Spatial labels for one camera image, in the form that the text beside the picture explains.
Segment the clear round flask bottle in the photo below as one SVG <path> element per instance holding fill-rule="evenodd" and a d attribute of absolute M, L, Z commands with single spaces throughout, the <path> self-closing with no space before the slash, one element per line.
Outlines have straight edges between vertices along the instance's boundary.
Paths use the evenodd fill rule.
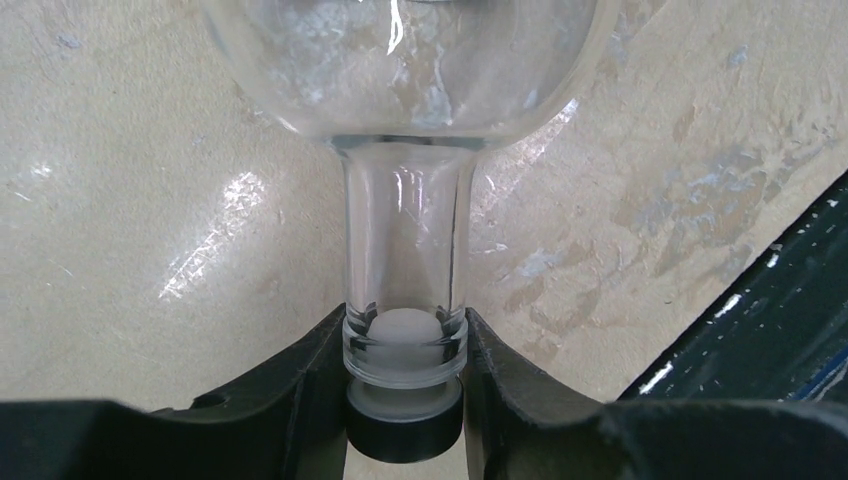
<path fill-rule="evenodd" d="M 472 180 L 601 56 L 615 1 L 205 1 L 241 89 L 341 160 L 347 435 L 386 463 L 462 425 Z"/>

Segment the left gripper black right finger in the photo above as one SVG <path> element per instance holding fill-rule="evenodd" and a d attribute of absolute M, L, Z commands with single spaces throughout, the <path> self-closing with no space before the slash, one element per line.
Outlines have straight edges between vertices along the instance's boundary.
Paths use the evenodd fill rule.
<path fill-rule="evenodd" d="M 464 442 L 472 479 L 843 479 L 833 402 L 598 402 L 466 313 Z"/>

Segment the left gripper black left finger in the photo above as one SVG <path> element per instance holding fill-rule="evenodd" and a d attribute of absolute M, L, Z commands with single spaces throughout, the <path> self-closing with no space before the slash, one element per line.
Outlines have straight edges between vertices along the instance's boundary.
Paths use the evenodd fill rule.
<path fill-rule="evenodd" d="M 195 398 L 143 412 L 111 400 L 5 402 L 5 479 L 339 479 L 347 437 L 345 310 Z"/>

